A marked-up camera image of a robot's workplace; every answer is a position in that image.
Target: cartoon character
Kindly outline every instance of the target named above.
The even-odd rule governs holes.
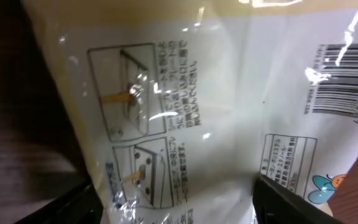
[[[327,178],[321,177],[320,175],[314,175],[312,178],[313,183],[318,188],[318,190],[315,190],[309,194],[309,201],[316,204],[322,204],[326,202],[345,179],[345,176],[345,174],[337,175],[331,179],[329,178],[328,174]]]

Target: wooden surface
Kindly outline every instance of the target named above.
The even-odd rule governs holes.
[[[18,1],[0,0],[0,223],[12,223],[86,175],[72,127]],[[358,161],[329,201],[358,223]]]

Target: instruction diagram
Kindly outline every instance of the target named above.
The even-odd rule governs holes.
[[[123,203],[149,209],[173,206],[166,138],[113,147],[112,151]]]
[[[157,80],[154,44],[88,50],[104,125],[111,142],[166,132],[162,103],[150,81]]]

